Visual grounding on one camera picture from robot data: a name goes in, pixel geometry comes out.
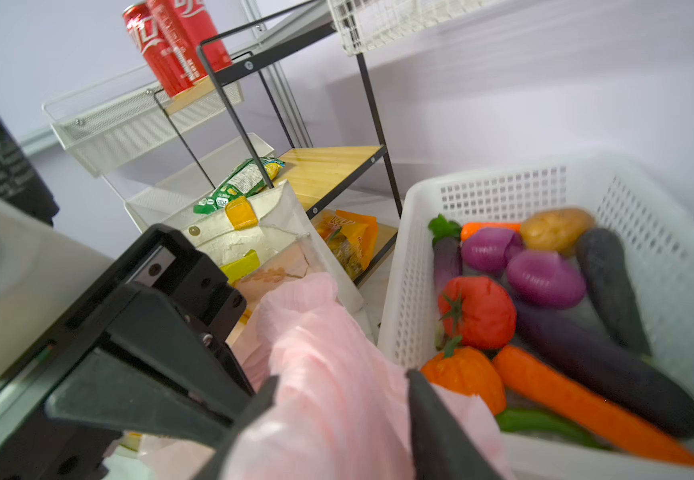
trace tomato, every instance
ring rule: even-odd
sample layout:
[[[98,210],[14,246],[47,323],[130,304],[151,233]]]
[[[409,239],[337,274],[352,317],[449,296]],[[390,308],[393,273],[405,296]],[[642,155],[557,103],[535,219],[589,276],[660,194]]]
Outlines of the tomato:
[[[438,296],[438,310],[448,337],[462,344],[499,349],[515,335],[516,312],[506,290],[487,276],[458,276]]]

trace purple onion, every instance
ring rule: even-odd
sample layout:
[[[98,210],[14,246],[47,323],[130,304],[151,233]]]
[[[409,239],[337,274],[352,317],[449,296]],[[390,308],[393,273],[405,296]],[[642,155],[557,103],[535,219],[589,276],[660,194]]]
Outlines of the purple onion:
[[[517,232],[508,228],[481,228],[461,246],[461,259],[486,274],[500,275],[513,256],[525,249]]]
[[[564,310],[586,294],[584,277],[557,252],[525,250],[506,267],[506,279],[526,301]]]

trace green snack bag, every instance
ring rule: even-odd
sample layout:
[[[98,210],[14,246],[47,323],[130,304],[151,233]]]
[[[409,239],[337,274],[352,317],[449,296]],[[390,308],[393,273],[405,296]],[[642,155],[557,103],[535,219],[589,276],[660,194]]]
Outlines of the green snack bag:
[[[274,157],[261,157],[264,169],[270,180],[278,176],[285,162]],[[252,158],[237,166],[232,173],[221,182],[209,196],[203,198],[192,207],[196,214],[212,214],[221,210],[229,202],[239,197],[251,197],[265,187],[262,172],[258,170]]]

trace toy vegetable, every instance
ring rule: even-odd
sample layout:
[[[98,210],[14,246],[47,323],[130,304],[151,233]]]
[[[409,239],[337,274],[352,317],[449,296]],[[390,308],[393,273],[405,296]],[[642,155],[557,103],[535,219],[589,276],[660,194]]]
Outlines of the toy vegetable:
[[[520,232],[520,224],[493,224],[489,222],[469,222],[461,227],[461,241],[466,242],[467,239],[477,232],[481,231],[483,228],[506,228],[512,230],[513,232]]]
[[[502,432],[550,432],[590,448],[601,448],[591,434],[573,422],[554,413],[527,408],[507,408],[496,416]]]
[[[453,220],[447,220],[443,214],[440,214],[430,220],[427,228],[432,232],[432,246],[435,246],[441,238],[452,236],[455,239],[461,237],[461,225]]]
[[[579,237],[595,225],[595,219],[580,208],[562,208],[536,214],[523,222],[520,235],[526,248],[573,255]]]
[[[557,252],[525,250],[506,267],[506,279],[525,300],[564,310],[586,294],[584,277]]]
[[[525,249],[520,235],[508,228],[481,228],[461,245],[461,259],[485,274],[501,275],[513,256]]]
[[[497,415],[506,408],[504,384],[482,352],[457,348],[461,335],[448,341],[442,352],[429,360],[421,373],[430,383],[466,396],[477,395]]]
[[[619,237],[605,228],[587,231],[576,244],[576,259],[592,305],[611,336],[629,351],[650,356]]]
[[[552,310],[514,302],[517,335],[566,376],[678,438],[694,438],[694,398],[656,368]]]
[[[456,238],[446,236],[439,239],[432,250],[434,252],[435,295],[439,295],[448,282],[461,276],[461,248],[459,248],[459,241]]]
[[[642,418],[508,345],[494,358],[504,386],[572,420],[633,455],[694,466],[691,453]]]
[[[438,296],[449,338],[477,349],[499,349],[515,335],[515,305],[506,290],[487,276],[458,276]]]

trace red soda can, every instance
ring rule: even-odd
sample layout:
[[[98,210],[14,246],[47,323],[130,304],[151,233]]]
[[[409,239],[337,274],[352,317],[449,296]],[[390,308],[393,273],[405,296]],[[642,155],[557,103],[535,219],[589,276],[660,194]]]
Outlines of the red soda can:
[[[179,15],[179,20],[189,35],[189,41],[195,48],[198,48],[203,40],[218,35],[211,15],[208,14],[206,5],[203,3],[204,0],[171,0],[171,2],[173,11]],[[232,64],[221,40],[206,45],[203,51],[214,72]]]
[[[189,81],[195,83],[199,78],[205,77],[206,70],[200,63],[195,45],[189,41],[187,30],[173,11],[170,0],[147,0],[147,7],[157,20],[162,36],[166,37],[173,48],[173,53],[179,59]]]
[[[139,47],[139,52],[169,97],[192,86],[144,2],[126,8],[122,19],[133,43]]]

